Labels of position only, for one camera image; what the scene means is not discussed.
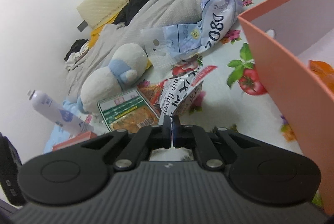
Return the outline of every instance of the barcode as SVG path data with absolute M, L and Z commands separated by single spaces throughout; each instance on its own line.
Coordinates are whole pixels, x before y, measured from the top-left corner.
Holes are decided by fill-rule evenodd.
M 149 117 L 149 118 L 145 119 L 144 121 L 138 123 L 137 126 L 138 126 L 138 128 L 141 128 L 141 127 L 152 125 L 152 124 L 153 124 L 153 119 L 151 119 Z

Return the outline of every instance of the stuffed toy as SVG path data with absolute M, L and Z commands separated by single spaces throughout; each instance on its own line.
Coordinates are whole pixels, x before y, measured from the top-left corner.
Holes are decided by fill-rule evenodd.
M 149 67 L 150 62 L 141 46 L 128 43 L 117 49 L 108 66 L 88 76 L 77 101 L 84 114 L 99 113 L 97 102 L 122 93 L 134 84 Z

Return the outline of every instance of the plastic bag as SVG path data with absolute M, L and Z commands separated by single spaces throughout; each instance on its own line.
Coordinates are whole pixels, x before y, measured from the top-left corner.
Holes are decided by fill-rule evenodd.
M 149 84 L 147 86 L 139 84 L 138 89 L 150 101 L 151 104 L 155 105 L 159 103 L 160 94 L 166 82 L 167 79 L 157 84 Z
M 181 77 L 169 79 L 159 99 L 161 109 L 159 124 L 163 124 L 164 116 L 182 115 L 188 110 L 201 92 L 204 78 L 216 68 L 217 66 L 197 68 Z
M 211 48 L 224 37 L 242 10 L 241 0 L 202 0 L 202 20 L 141 30 L 154 68 L 170 70 L 181 60 Z

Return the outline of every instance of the snack wrapper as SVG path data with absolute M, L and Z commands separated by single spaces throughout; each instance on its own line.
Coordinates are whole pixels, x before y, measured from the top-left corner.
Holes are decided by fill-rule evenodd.
M 310 70 L 334 93 L 334 69 L 323 61 L 309 61 Z
M 97 106 L 110 131 L 126 129 L 137 133 L 140 128 L 159 121 L 157 110 L 137 89 L 100 101 Z
M 216 68 L 217 66 L 197 68 L 181 77 L 169 79 L 159 100 L 159 124 L 163 124 L 164 116 L 182 115 L 201 92 L 204 78 Z
M 151 104 L 155 105 L 159 103 L 159 98 L 166 81 L 167 79 L 157 84 L 149 84 L 145 87 L 138 86 L 138 89 L 150 101 Z

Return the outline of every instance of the orange box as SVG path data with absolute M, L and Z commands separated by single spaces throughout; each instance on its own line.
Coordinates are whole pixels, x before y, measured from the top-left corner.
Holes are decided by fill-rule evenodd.
M 334 94 L 308 60 L 334 64 L 334 0 L 267 0 L 239 16 L 261 82 L 320 168 L 320 194 L 334 213 Z M 274 31 L 274 38 L 266 34 Z
M 66 147 L 69 147 L 69 146 L 72 146 L 72 145 L 84 142 L 86 140 L 93 139 L 95 137 L 97 137 L 97 135 L 95 133 L 93 133 L 93 132 L 81 133 L 81 134 L 77 135 L 76 137 L 70 138 L 69 140 L 66 140 L 66 141 L 61 142 L 61 143 L 59 143 L 57 145 L 54 145 L 52 147 L 52 151 L 54 152 L 54 151 L 56 151 L 58 149 L 66 148 Z

